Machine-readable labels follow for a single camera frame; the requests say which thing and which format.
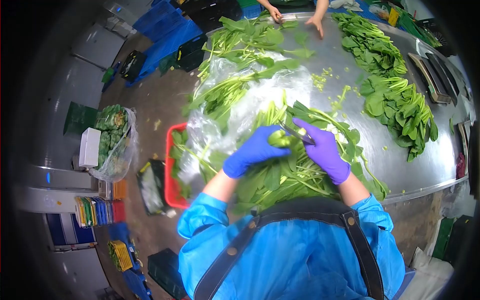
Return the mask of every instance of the knife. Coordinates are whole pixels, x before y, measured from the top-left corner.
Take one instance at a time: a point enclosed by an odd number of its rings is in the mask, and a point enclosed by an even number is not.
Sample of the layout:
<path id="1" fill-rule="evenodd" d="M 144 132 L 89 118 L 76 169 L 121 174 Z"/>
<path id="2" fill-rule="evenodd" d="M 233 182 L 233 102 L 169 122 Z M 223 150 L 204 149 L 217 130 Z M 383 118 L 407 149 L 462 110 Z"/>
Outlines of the knife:
<path id="1" fill-rule="evenodd" d="M 310 145 L 314 145 L 315 146 L 315 141 L 308 135 L 308 134 L 305 134 L 305 135 L 300 135 L 298 132 L 296 132 L 295 130 L 291 129 L 290 127 L 288 127 L 284 122 L 280 121 L 279 122 L 280 124 L 280 127 L 285 130 L 286 132 L 290 133 L 291 135 L 293 135 L 294 137 L 298 138 L 298 139 L 301 139 L 302 141 L 306 142 L 306 143 L 309 143 Z"/>
<path id="2" fill-rule="evenodd" d="M 278 18 L 278 23 L 280 24 L 280 27 L 281 27 L 282 29 L 285 29 L 285 28 L 283 27 L 283 20 L 282 20 L 282 18 L 283 18 L 283 17 L 279 17 L 279 18 Z"/>

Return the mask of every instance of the plastic bag of vegetables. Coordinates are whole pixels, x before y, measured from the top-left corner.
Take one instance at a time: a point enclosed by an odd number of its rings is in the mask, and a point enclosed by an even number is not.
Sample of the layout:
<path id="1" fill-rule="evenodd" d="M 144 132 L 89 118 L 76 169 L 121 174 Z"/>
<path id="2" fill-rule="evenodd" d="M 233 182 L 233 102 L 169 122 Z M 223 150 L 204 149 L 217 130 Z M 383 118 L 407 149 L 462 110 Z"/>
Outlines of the plastic bag of vegetables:
<path id="1" fill-rule="evenodd" d="M 128 123 L 128 114 L 119 104 L 110 105 L 96 115 L 95 128 L 101 131 L 123 129 Z"/>
<path id="2" fill-rule="evenodd" d="M 110 118 L 111 113 L 115 113 L 114 119 Z M 138 132 L 135 114 L 134 108 L 123 108 L 120 105 L 113 105 L 99 112 L 97 118 L 105 117 L 105 120 L 98 120 L 96 124 L 97 129 L 103 130 L 98 150 L 99 168 L 89 169 L 90 175 L 107 182 L 117 182 L 125 177 L 132 161 L 136 164 Z"/>

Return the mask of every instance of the black crate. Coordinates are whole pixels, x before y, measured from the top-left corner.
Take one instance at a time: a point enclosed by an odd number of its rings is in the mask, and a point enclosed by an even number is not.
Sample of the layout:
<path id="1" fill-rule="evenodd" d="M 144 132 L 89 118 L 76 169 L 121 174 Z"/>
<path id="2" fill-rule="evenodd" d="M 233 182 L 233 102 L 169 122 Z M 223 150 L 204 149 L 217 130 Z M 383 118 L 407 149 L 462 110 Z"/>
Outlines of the black crate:
<path id="1" fill-rule="evenodd" d="M 160 197 L 159 203 L 151 203 L 151 199 L 146 198 L 143 194 L 143 189 L 146 188 L 144 187 L 144 175 L 148 168 L 152 169 L 154 175 L 154 180 L 156 182 L 156 191 L 158 192 L 158 195 Z M 137 172 L 137 183 L 147 215 L 151 216 L 168 213 L 168 211 L 172 209 L 172 207 L 170 207 L 165 201 L 165 165 L 161 160 L 152 158 L 149 159 L 148 163 L 140 171 Z"/>
<path id="2" fill-rule="evenodd" d="M 120 75 L 129 82 L 134 82 L 144 66 L 147 56 L 137 50 L 132 51 L 120 69 Z"/>
<path id="3" fill-rule="evenodd" d="M 208 40 L 208 38 L 207 38 L 206 34 L 201 34 L 199 36 L 194 37 L 193 39 L 191 39 L 190 41 L 182 44 L 179 47 L 179 54 L 178 55 L 181 58 L 182 56 L 189 55 L 190 53 L 192 53 L 196 50 L 202 49 L 202 46 L 205 44 L 205 42 L 207 40 Z"/>
<path id="4" fill-rule="evenodd" d="M 179 257 L 169 248 L 148 257 L 148 275 L 170 296 L 181 300 L 187 292 L 178 269 Z"/>
<path id="5" fill-rule="evenodd" d="M 177 61 L 177 64 L 180 66 L 180 69 L 185 72 L 190 72 L 200 67 L 202 61 L 204 61 L 204 51 L 199 49 L 188 55 L 181 56 L 180 60 Z"/>
<path id="6" fill-rule="evenodd" d="M 238 21 L 242 15 L 240 5 L 234 0 L 187 0 L 181 9 L 203 32 L 222 27 L 218 20 L 222 16 Z"/>
<path id="7" fill-rule="evenodd" d="M 440 42 L 440 44 L 442 44 L 440 47 L 435 48 L 438 52 L 442 53 L 445 57 L 456 55 L 456 51 L 450 44 L 448 44 L 446 38 L 444 37 L 444 34 L 437 26 L 434 18 L 417 20 L 415 21 L 415 24 L 420 28 L 428 29 L 432 33 L 432 35 Z"/>

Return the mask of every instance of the metal button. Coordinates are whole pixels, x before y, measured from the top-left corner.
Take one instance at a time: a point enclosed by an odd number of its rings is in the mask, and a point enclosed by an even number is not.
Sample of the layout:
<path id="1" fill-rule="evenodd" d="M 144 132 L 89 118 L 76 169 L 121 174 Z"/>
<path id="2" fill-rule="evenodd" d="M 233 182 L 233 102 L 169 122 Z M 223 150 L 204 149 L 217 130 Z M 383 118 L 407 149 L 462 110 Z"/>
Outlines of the metal button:
<path id="1" fill-rule="evenodd" d="M 237 249 L 233 248 L 233 247 L 230 247 L 230 248 L 227 249 L 227 253 L 229 255 L 235 255 L 235 254 L 237 254 Z"/>

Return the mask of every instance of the blue protective gown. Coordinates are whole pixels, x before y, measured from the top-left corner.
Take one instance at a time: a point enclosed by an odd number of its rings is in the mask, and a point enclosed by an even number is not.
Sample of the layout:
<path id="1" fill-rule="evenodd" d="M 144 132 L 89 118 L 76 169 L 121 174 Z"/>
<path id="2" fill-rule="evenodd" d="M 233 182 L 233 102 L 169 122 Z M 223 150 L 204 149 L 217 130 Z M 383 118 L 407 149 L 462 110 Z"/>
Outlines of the blue protective gown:
<path id="1" fill-rule="evenodd" d="M 188 295 L 205 271 L 252 216 L 228 224 L 227 204 L 201 193 L 181 216 L 178 233 L 188 239 L 179 253 L 179 272 Z M 370 194 L 354 206 L 391 299 L 405 265 L 391 234 L 393 222 Z M 202 225 L 213 224 L 193 236 Z M 288 220 L 262 227 L 252 238 L 215 300 L 362 299 L 367 288 L 344 229 L 314 220 Z"/>

